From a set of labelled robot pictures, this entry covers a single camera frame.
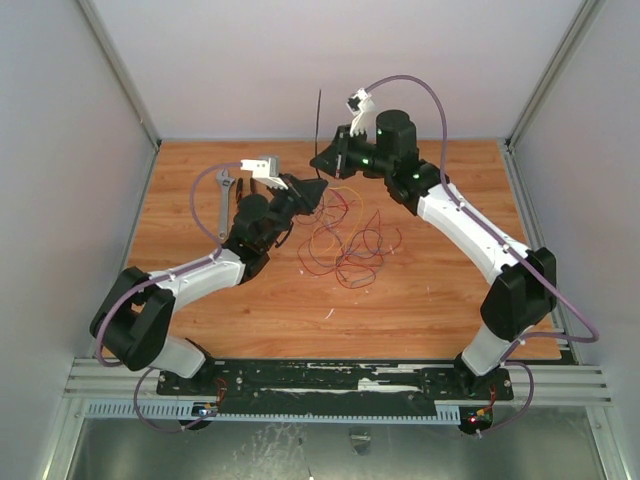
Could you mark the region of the black zip tie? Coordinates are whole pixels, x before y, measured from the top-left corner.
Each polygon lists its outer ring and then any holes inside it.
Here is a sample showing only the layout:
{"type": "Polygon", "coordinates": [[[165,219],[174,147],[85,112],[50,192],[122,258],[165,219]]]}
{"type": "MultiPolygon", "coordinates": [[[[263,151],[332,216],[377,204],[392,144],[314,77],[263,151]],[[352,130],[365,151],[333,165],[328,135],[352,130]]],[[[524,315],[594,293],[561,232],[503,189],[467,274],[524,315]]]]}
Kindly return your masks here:
{"type": "MultiPolygon", "coordinates": [[[[315,126],[314,126],[314,158],[319,154],[319,131],[320,131],[320,118],[321,118],[321,104],[322,104],[322,88],[318,89],[316,100],[316,113],[315,113],[315,126]]],[[[320,170],[314,167],[316,177],[321,178],[320,170]]]]}

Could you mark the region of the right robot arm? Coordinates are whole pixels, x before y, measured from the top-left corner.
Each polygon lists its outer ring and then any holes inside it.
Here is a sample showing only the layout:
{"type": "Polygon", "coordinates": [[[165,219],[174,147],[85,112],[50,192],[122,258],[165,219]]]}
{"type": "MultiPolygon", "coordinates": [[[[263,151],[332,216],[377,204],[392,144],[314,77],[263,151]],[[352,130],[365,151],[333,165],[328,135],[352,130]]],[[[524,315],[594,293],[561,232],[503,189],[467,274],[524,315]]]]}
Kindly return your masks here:
{"type": "Polygon", "coordinates": [[[456,357],[453,374],[460,395],[478,397],[514,342],[556,307],[549,290],[556,283],[555,256],[514,240],[467,204],[448,177],[421,158],[416,126],[404,111],[378,114],[373,142],[339,126],[310,165],[336,179],[356,173],[383,179],[397,203],[443,233],[481,272],[490,286],[480,306],[482,325],[456,357]]]}

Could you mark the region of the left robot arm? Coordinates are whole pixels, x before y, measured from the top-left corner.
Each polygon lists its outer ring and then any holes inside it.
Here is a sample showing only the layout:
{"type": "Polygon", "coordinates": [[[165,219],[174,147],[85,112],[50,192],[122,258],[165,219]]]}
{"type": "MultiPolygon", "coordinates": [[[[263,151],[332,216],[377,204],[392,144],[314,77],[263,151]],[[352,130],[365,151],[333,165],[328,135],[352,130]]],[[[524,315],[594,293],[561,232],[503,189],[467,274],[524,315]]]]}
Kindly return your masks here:
{"type": "Polygon", "coordinates": [[[321,178],[280,178],[284,188],[271,189],[269,197],[251,194],[239,202],[229,236],[213,253],[155,273],[123,270],[89,327],[97,359],[107,365],[102,351],[108,350],[114,366],[167,371],[191,393],[208,392],[215,381],[214,369],[205,364],[208,354],[171,336],[171,319],[205,296],[255,278],[268,263],[270,249],[286,240],[295,217],[313,214],[328,186],[321,178]]]}

